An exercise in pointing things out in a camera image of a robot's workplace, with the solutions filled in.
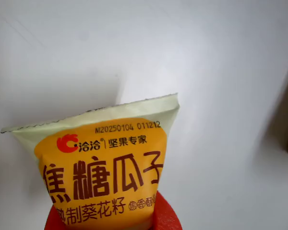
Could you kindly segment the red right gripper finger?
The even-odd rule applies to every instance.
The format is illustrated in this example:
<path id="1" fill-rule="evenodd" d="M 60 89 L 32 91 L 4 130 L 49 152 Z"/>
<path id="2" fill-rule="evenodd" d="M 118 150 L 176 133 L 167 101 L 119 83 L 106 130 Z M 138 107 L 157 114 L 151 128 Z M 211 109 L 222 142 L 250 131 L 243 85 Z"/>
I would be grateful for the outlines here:
<path id="1" fill-rule="evenodd" d="M 166 199 L 157 191 L 153 213 L 153 230 L 182 230 L 181 223 Z"/>

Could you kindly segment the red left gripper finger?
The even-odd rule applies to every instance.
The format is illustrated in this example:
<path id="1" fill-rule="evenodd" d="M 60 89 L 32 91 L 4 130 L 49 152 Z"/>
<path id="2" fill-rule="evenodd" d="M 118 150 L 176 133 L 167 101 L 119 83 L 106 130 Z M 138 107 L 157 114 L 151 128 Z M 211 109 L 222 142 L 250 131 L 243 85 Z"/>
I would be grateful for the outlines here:
<path id="1" fill-rule="evenodd" d="M 44 230 L 66 230 L 66 226 L 54 206 L 50 209 Z"/>

